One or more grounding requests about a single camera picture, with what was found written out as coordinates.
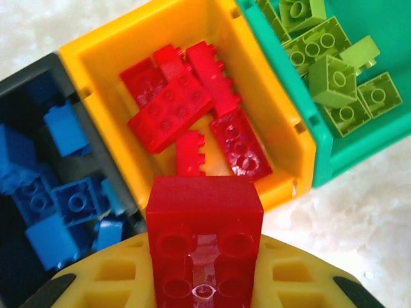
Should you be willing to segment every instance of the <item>plastic toy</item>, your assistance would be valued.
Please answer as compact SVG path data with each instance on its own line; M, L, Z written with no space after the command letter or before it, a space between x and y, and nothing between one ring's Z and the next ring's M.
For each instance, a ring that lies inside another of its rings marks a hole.
M282 44L285 44L291 41L291 36L285 30L270 0L257 0L257 3L259 7L261 8L261 10L263 11L264 16L269 21L271 27L275 31L275 34L278 36L278 39L280 40L280 42Z
M358 86L358 92L373 119L403 102L388 72Z
M0 124L0 194L11 195L38 176L33 141Z
M191 46L186 51L193 71L213 97L216 116L223 117L238 108L241 98L232 93L232 79L223 77L225 65L222 61L216 62L216 54L215 46L208 46L206 42Z
M375 58L381 54L373 39L367 35L357 43L348 47L338 56L348 65L355 68L356 75L361 74L365 69L376 65Z
M45 270L61 269L68 262L79 260L92 242L87 226L67 229L58 214L29 227L25 233Z
M101 193L100 182L99 178L90 177L52 190L67 227L96 219L108 211L109 203Z
M324 0L281 0L278 5L289 33L312 28L327 19Z
M150 58L145 58L120 73L120 78L140 108L147 105L166 86L166 81Z
M357 100L354 67L326 55L310 66L308 85L314 102L341 108Z
M257 181L272 172L242 109L214 120L210 128L235 175L251 176Z
M77 120L70 102L66 101L65 105L61 107L51 107L44 116L44 122L61 156L82 156L91 152L89 141Z
M128 127L150 153L160 153L212 107L209 94L185 72L141 109Z
M206 162L206 156L199 153L199 148L205 144L204 135L198 131L188 131L177 139L177 175L206 175L200 169L200 165Z

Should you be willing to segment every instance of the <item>white carpet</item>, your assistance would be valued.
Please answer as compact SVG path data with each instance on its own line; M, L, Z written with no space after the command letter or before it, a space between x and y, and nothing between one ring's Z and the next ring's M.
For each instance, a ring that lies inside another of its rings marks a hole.
M144 2L0 0L0 80ZM267 214L263 233L352 273L386 308L411 307L410 159L407 138Z

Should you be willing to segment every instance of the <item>red plastic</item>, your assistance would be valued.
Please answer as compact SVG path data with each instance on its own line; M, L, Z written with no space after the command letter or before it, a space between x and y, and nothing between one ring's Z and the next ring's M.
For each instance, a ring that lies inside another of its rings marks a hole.
M263 208L246 176L159 176L146 208L158 307L250 307Z
M211 96L189 72L171 81L128 126L150 153L160 153L213 107Z
M231 78L223 76L224 63L216 61L215 54L216 48L213 45L208 46L206 42L191 46L186 51L187 60L193 71L215 100L216 116L222 117L236 110L240 105L241 98L232 93L233 82Z
M184 63L184 54L179 47L174 48L172 45L167 45L156 51L153 56L168 82L184 71L191 70L191 67Z
M199 153L199 148L205 143L204 135L196 130L188 131L177 139L177 175L205 175L200 165L205 164L206 156Z
M167 84L150 58L120 73L120 78L140 108L147 105Z
M210 129L235 175L251 176L256 181L272 173L264 151L241 108L211 122Z

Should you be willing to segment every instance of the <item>lego stud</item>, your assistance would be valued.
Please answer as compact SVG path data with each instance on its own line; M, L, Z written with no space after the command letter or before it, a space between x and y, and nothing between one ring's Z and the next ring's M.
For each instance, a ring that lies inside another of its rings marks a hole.
M193 233L185 226L167 229L157 241L158 251L171 259L185 258L193 249Z
M321 35L320 44L322 47L329 49L335 45L335 37L332 34L325 33Z
M320 46L317 43L308 43L306 46L306 55L311 58L318 56L320 54Z
M335 71L333 73L333 77L331 79L331 84L334 88L342 88L346 85L347 79L345 78L344 74L340 71Z
M294 66L298 67L298 66L304 64L304 62L306 61L306 57L300 51L294 51L290 55L290 60L291 60L291 63L293 63Z
M81 192L76 192L70 197L67 206L72 212L81 212L82 210L87 210L87 197Z
M254 239L240 223L226 226L217 241L221 254L227 257L248 257L254 250Z
M371 92L371 99L375 104L384 103L385 98L386 94L383 89L375 89Z
M30 200L30 209L33 212L39 213L46 208L47 205L47 198L44 195L39 194L38 196L34 196Z
M302 1L296 1L290 8L291 18L305 17L308 13L308 7Z

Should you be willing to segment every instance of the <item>plastic container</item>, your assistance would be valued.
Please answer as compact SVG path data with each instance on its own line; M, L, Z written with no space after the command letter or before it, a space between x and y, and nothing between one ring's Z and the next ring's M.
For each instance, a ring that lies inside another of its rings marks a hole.
M185 50L203 40L225 62L274 171L256 182L265 209L309 191L315 143L235 2L154 0L59 51L139 208L145 209L157 175L176 173L175 145L150 155L134 137L127 122L138 109L119 73L168 44ZM204 171L229 175L211 120L207 115L193 126L205 135Z
M325 0L327 17L337 17L352 43L370 35L381 51L376 65L358 77L358 84L388 71L404 101L344 138L331 133L257 3L238 0L238 4L267 60L317 143L313 186L330 181L411 132L411 34L405 31L411 26L411 20L407 2L393 5L385 0ZM272 1L272 4L278 10L278 0Z

